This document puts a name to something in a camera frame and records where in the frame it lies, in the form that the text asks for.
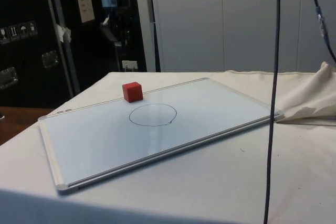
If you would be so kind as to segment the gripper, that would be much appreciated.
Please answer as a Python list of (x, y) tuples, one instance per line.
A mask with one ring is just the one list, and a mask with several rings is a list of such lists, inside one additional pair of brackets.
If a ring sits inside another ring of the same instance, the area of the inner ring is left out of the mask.
[(112, 31), (112, 26), (129, 26), (130, 13), (126, 7), (112, 8), (108, 10), (107, 17), (100, 23), (100, 30), (105, 35), (107, 40), (112, 43), (116, 59), (119, 59), (122, 51), (122, 41)]

